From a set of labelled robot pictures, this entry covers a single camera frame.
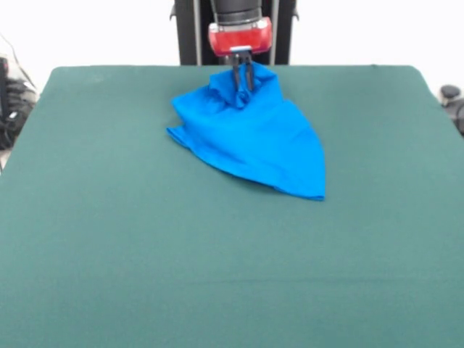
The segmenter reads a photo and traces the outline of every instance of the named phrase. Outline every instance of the black cable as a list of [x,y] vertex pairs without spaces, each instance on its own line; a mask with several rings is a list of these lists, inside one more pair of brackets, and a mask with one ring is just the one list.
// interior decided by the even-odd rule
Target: black cable
[[5,41],[7,43],[7,45],[10,47],[10,49],[12,50],[13,52],[13,58],[14,60],[16,61],[16,65],[19,67],[19,69],[21,70],[21,72],[23,73],[24,77],[28,80],[28,82],[32,85],[32,87],[34,87],[35,89],[37,89],[36,85],[34,85],[34,82],[32,82],[32,79],[30,78],[29,74],[26,73],[26,71],[21,67],[21,64],[20,64],[20,61],[19,59],[17,58],[17,55],[16,55],[16,51],[15,51],[15,48],[13,47],[13,45],[7,40],[7,38],[4,37],[4,35],[2,33],[0,33],[0,37],[3,39],[3,41]]
[[461,119],[459,118],[459,114],[461,112],[463,112],[463,116],[464,116],[464,102],[456,110],[456,128],[460,133],[464,134],[464,130],[461,130],[461,128],[460,128]]

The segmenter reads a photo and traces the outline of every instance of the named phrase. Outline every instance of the black equipment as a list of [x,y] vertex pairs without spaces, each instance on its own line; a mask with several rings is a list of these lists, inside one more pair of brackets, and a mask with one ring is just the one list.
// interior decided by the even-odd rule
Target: black equipment
[[228,64],[231,62],[228,57],[219,57],[212,50],[210,24],[229,28],[264,17],[272,22],[272,46],[268,51],[255,54],[253,60],[264,65],[287,65],[292,20],[298,14],[296,0],[175,0],[170,16],[177,20],[182,65]]

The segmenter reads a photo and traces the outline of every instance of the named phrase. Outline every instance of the green table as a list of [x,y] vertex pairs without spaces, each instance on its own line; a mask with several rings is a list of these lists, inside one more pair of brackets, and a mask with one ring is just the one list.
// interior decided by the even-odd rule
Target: green table
[[53,72],[0,178],[0,347],[464,347],[464,147],[420,73],[275,68],[311,202],[167,136],[218,69]]

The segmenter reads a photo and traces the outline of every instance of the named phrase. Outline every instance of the blue cloth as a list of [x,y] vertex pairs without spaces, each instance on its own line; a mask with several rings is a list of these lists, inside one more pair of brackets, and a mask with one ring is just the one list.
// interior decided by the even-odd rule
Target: blue cloth
[[198,158],[234,176],[308,199],[325,197],[322,146],[305,116],[283,98],[277,75],[254,63],[253,91],[245,66],[172,100],[183,124],[168,134]]

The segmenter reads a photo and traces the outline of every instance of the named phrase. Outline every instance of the crumpled cloth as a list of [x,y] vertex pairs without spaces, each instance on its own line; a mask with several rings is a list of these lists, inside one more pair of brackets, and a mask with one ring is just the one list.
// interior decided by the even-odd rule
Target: crumpled cloth
[[210,84],[178,96],[172,105],[183,124],[167,133],[199,159],[231,175],[294,196],[323,200],[323,148],[307,118],[285,100],[278,76],[253,63],[254,89],[233,72],[210,76]]

